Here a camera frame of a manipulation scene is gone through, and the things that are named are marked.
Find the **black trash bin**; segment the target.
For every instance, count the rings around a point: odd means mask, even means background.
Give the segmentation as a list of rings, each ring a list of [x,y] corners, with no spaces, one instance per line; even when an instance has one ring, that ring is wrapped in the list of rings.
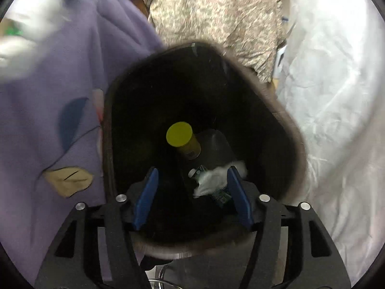
[[[189,171],[245,172],[253,190],[286,198],[305,175],[295,122],[257,75],[223,49],[189,42],[150,55],[111,83],[103,121],[107,193],[125,193],[152,169],[159,184],[134,248],[173,260],[249,238],[233,202],[194,196]]]

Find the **white tissue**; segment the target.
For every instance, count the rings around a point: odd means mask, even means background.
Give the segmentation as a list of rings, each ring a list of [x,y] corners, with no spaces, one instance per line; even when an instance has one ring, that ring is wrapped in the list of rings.
[[[225,166],[216,167],[213,170],[209,170],[203,165],[191,169],[188,176],[198,183],[193,196],[199,198],[224,189],[227,186],[227,171],[232,166],[237,169],[242,179],[246,177],[247,169],[242,161],[234,161]]]

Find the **yellow capped bottle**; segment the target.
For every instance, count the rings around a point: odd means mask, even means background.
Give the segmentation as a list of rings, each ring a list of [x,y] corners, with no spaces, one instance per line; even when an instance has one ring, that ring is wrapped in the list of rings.
[[[186,122],[174,123],[167,130],[167,143],[179,150],[189,160],[193,160],[201,153],[201,145],[193,133],[193,128]]]

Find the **floral patterned cloth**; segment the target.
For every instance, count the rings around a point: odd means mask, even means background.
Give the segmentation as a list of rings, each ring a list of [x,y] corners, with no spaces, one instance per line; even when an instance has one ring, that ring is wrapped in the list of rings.
[[[149,22],[167,46],[192,40],[217,44],[257,73],[272,79],[284,41],[282,0],[144,0]]]

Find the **purple floral tablecloth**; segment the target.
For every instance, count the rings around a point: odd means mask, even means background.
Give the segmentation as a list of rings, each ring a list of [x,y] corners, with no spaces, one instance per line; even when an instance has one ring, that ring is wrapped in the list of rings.
[[[74,0],[37,67],[1,85],[3,261],[28,284],[74,205],[104,203],[104,94],[161,46],[129,0]]]

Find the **white cover cloth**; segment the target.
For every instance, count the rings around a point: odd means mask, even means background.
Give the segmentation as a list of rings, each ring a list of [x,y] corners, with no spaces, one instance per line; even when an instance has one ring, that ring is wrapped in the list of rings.
[[[357,284],[384,245],[384,19],[372,0],[290,0],[279,102],[305,140],[309,202]]]

